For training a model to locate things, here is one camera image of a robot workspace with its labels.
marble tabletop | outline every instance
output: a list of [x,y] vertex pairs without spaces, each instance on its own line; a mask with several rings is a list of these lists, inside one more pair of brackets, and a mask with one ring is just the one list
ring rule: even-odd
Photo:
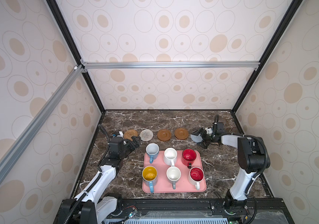
[[[144,129],[150,129],[154,137],[150,141],[143,141],[142,145],[132,152],[115,179],[108,185],[104,194],[112,192],[119,193],[125,199],[140,198],[217,198],[218,192],[221,198],[225,197],[227,190],[233,185],[238,174],[239,165],[237,161],[237,150],[225,145],[210,145],[206,150],[197,146],[188,137],[186,140],[177,140],[174,136],[176,128],[183,127],[192,132],[200,127],[212,126],[214,117],[219,114],[219,122],[224,123],[228,132],[238,132],[233,118],[228,111],[155,111],[155,110],[123,110],[107,111],[103,126],[108,134],[117,130],[123,132],[135,129],[140,133]],[[157,132],[160,129],[168,129],[172,132],[169,141],[160,141]],[[148,194],[142,190],[142,170],[146,146],[156,143],[160,150],[172,147],[177,150],[191,148],[197,150],[201,155],[207,190],[204,192],[187,193],[155,193]],[[100,132],[95,141],[94,148],[86,166],[81,184],[77,190],[80,192],[97,173],[97,164],[107,148],[105,136]],[[251,196],[256,198],[266,197],[265,191],[259,178],[251,188]]]

mug handle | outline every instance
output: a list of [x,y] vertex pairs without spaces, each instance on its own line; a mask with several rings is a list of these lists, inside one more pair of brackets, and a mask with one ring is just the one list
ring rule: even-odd
[[153,183],[152,183],[152,181],[151,182],[149,182],[149,190],[151,191],[151,193],[153,193]]

wallpaper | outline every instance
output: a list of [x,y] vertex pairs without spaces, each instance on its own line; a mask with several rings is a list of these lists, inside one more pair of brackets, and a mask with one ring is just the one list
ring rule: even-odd
[[231,109],[253,68],[89,69],[105,109]]
[[291,0],[58,0],[85,61],[258,60]]
[[41,0],[0,0],[0,160],[74,67]]
[[237,117],[263,137],[265,176],[295,223],[319,223],[319,1],[299,9]]
[[52,224],[69,197],[100,112],[82,76],[0,185],[0,224]]

tray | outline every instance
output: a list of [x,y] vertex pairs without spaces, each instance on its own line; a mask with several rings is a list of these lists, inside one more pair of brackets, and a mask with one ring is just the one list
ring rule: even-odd
[[[157,169],[157,184],[153,186],[154,193],[172,193],[172,192],[202,192],[207,189],[207,184],[205,182],[205,177],[203,178],[203,181],[200,183],[200,189],[199,191],[196,190],[196,187],[189,183],[188,181],[188,174],[189,174],[189,168],[185,166],[182,161],[182,152],[183,150],[177,150],[177,162],[175,163],[175,166],[178,167],[181,171],[181,177],[179,181],[176,183],[176,189],[173,189],[171,182],[168,181],[166,171],[170,167],[169,165],[166,165],[165,162],[163,162],[163,154],[164,151],[160,151],[158,154],[157,159],[153,160],[153,163],[149,163],[149,156],[147,154],[144,155],[144,167],[146,166],[153,166]],[[199,152],[196,151],[197,158],[194,160],[194,163],[192,164],[192,167],[199,167],[203,169],[202,166],[202,160],[199,155]],[[142,182],[142,190],[146,193],[150,193],[149,186],[144,184]]]

mug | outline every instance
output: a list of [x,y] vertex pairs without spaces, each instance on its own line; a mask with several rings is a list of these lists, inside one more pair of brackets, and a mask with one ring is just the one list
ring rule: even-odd
[[144,184],[149,186],[149,190],[153,193],[153,186],[157,183],[157,170],[153,166],[146,166],[142,171]]
[[200,182],[204,179],[204,172],[199,167],[193,167],[189,170],[188,181],[196,187],[196,190],[199,191]]
[[189,169],[192,168],[194,160],[196,160],[197,154],[194,150],[186,149],[182,152],[182,163]]
[[167,178],[171,182],[173,189],[176,188],[176,183],[179,181],[181,177],[181,171],[178,167],[171,166],[167,169]]
[[175,166],[175,163],[177,162],[177,151],[174,148],[166,149],[163,154],[163,161],[167,165]]
[[151,164],[160,153],[160,148],[156,143],[150,143],[146,146],[146,153],[149,156],[149,163]]

